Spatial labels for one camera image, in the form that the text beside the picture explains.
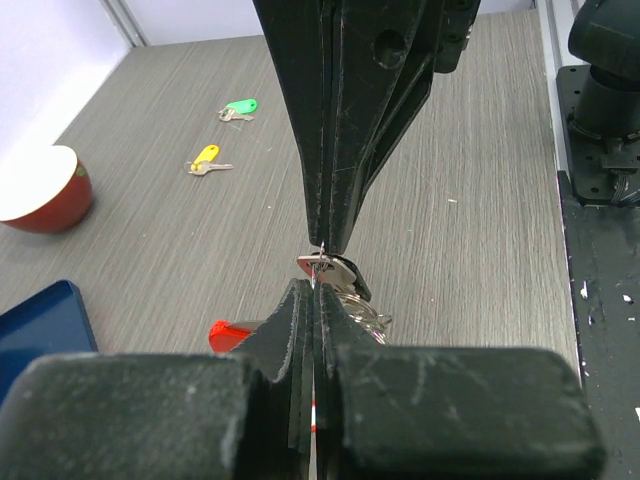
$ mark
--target gray floor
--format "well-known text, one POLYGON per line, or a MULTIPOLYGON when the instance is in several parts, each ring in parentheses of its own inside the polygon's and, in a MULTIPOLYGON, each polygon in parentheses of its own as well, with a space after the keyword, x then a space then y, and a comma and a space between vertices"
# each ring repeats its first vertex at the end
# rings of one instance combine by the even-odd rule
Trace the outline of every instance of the gray floor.
MULTIPOLYGON (((535 12, 478 19, 371 190, 347 255, 391 340, 537 345, 576 366, 535 12)), ((96 205, 53 237, 0 228, 0 311, 76 282, 102 351, 207 352, 218 318, 275 307, 308 253, 300 166, 265 43, 133 51, 60 139, 96 205), (255 97, 251 123, 225 103, 255 97), (183 172, 207 144, 230 172, 183 172)))

